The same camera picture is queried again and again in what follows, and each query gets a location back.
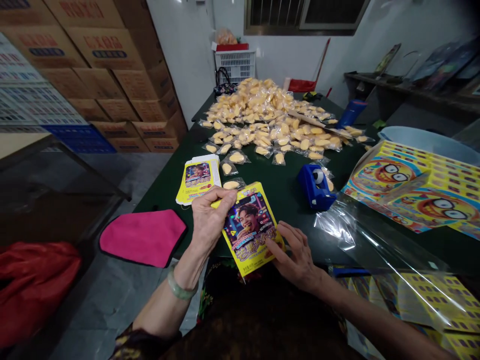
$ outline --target red bag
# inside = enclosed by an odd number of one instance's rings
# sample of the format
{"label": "red bag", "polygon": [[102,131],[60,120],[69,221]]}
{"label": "red bag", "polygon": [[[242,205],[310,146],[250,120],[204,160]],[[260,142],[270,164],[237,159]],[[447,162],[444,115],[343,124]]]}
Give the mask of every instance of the red bag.
{"label": "red bag", "polygon": [[79,271],[81,258],[67,242],[17,242],[0,254],[0,348],[26,340],[40,330]]}

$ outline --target window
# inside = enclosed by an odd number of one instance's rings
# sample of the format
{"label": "window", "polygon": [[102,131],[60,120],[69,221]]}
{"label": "window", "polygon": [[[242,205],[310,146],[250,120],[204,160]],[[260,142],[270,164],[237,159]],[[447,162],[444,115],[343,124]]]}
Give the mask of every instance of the window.
{"label": "window", "polygon": [[245,0],[245,35],[353,35],[370,0]]}

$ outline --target hand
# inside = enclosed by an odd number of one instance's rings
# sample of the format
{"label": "hand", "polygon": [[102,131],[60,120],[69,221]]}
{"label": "hand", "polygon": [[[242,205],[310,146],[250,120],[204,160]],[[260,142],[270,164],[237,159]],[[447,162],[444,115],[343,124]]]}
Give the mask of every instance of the hand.
{"label": "hand", "polygon": [[297,288],[318,296],[322,290],[322,280],[328,274],[314,265],[307,236],[284,221],[280,221],[276,229],[288,241],[292,256],[288,257],[272,239],[267,239],[266,246],[276,257],[273,264]]}
{"label": "hand", "polygon": [[[211,204],[221,198],[218,208]],[[237,201],[237,190],[213,186],[191,203],[193,210],[193,236],[191,245],[208,256],[214,249],[225,224],[227,212]]]}

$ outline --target blue tape dispenser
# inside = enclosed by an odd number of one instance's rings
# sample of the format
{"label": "blue tape dispenser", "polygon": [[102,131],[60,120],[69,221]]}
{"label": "blue tape dispenser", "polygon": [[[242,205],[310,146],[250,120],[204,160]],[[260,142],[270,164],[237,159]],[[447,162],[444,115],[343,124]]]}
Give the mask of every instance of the blue tape dispenser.
{"label": "blue tape dispenser", "polygon": [[312,209],[327,211],[337,200],[337,195],[329,190],[327,177],[320,165],[303,165],[298,173],[297,180]]}

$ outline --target blue bottle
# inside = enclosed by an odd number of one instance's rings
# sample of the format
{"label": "blue bottle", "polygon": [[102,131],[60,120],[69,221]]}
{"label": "blue bottle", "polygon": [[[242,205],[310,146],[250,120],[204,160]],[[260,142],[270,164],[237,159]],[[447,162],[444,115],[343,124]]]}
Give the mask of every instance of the blue bottle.
{"label": "blue bottle", "polygon": [[367,105],[368,103],[364,101],[351,100],[341,115],[340,121],[336,123],[336,128],[343,129],[346,126],[352,125]]}

